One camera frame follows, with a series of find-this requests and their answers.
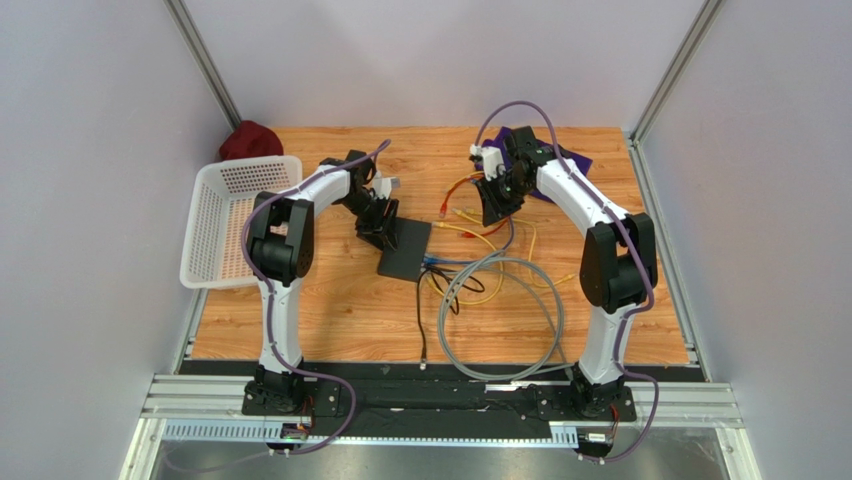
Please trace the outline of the black network switch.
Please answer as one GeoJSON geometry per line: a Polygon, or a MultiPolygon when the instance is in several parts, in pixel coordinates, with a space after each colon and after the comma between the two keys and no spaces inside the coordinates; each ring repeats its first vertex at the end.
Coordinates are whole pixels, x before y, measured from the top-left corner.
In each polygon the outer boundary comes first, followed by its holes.
{"type": "Polygon", "coordinates": [[[432,231],[429,222],[398,218],[398,246],[386,248],[379,260],[377,273],[396,280],[417,282],[421,273],[432,231]]]}

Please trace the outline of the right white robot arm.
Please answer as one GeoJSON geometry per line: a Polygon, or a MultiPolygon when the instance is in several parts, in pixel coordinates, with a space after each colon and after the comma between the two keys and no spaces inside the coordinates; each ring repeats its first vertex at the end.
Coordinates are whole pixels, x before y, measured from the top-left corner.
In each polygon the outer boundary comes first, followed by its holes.
{"type": "Polygon", "coordinates": [[[611,202],[573,159],[557,144],[539,141],[531,127],[511,130],[499,147],[472,145],[470,159],[483,172],[475,185],[484,225],[509,218],[537,190],[582,233],[579,278],[591,317],[569,399],[581,417],[608,412],[625,395],[622,358],[632,321],[650,306],[658,281],[653,220],[611,202]]]}

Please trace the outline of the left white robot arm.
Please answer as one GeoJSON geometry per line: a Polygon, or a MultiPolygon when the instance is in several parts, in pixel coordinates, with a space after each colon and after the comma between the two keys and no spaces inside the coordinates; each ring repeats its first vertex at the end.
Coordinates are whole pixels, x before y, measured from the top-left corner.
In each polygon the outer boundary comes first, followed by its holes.
{"type": "Polygon", "coordinates": [[[284,415],[306,405],[299,299],[315,253],[315,220],[332,205],[355,217],[358,239],[380,251],[399,247],[394,178],[376,165],[378,154],[352,150],[327,158],[300,183],[278,193],[261,192],[243,226],[243,256],[258,280],[263,305],[263,347],[245,406],[284,415]]]}

